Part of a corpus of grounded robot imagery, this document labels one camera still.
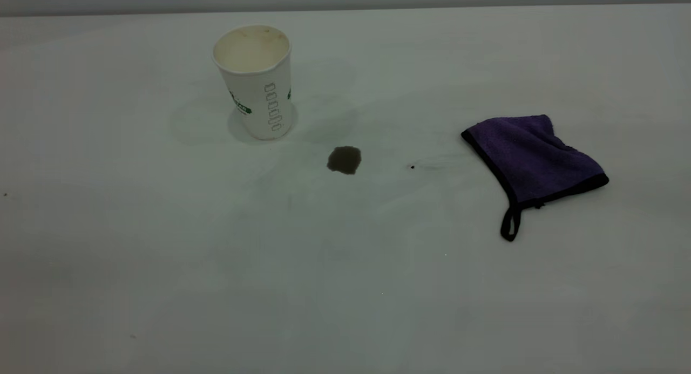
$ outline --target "spill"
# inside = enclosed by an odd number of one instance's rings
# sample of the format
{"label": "spill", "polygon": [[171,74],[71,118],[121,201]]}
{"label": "spill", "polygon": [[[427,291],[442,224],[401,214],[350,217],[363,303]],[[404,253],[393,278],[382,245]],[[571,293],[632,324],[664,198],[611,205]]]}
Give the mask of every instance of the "spill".
{"label": "spill", "polygon": [[360,165],[362,156],[360,149],[352,146],[342,146],[334,148],[329,155],[329,162],[326,164],[331,172],[341,172],[343,174],[355,174]]}
{"label": "spill", "polygon": [[468,160],[469,157],[469,155],[458,154],[435,155],[411,162],[407,165],[407,168],[424,172],[462,168],[465,165],[464,161]]}

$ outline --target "white paper cup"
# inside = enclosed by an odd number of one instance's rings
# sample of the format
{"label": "white paper cup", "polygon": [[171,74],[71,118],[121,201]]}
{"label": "white paper cup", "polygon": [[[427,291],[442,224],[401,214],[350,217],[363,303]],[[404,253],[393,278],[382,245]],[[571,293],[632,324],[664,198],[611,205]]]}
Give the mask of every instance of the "white paper cup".
{"label": "white paper cup", "polygon": [[292,126],[290,50],[288,37],[267,25],[234,28],[214,45],[214,62],[257,139],[280,138]]}

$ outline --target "table surface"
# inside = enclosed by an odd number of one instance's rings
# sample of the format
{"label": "table surface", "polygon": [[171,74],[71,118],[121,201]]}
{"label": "table surface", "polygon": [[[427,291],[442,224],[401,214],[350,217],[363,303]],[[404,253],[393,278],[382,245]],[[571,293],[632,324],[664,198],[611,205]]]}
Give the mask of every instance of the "table surface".
{"label": "table surface", "polygon": [[[293,42],[299,117],[275,142],[247,136],[210,55],[254,22]],[[690,23],[0,19],[0,371],[691,372]],[[459,134],[542,113],[611,182],[525,211],[509,243]],[[355,175],[326,168],[338,146]]]}

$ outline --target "coffee stain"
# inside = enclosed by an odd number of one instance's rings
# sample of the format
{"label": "coffee stain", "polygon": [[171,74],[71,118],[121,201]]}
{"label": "coffee stain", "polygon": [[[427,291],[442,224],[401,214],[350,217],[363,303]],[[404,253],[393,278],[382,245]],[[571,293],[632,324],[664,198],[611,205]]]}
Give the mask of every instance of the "coffee stain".
{"label": "coffee stain", "polygon": [[362,156],[360,149],[352,146],[334,148],[329,155],[329,162],[326,164],[331,172],[341,172],[343,174],[355,174]]}

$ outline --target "purple towel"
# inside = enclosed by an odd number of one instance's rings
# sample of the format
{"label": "purple towel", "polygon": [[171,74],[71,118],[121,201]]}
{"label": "purple towel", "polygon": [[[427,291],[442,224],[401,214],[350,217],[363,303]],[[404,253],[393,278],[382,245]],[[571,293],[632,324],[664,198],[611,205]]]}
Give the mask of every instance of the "purple towel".
{"label": "purple towel", "polygon": [[540,208],[546,202],[609,182],[597,162],[555,137],[547,115],[488,119],[461,136],[492,170],[509,197],[500,231],[508,241],[516,238],[523,209]]}

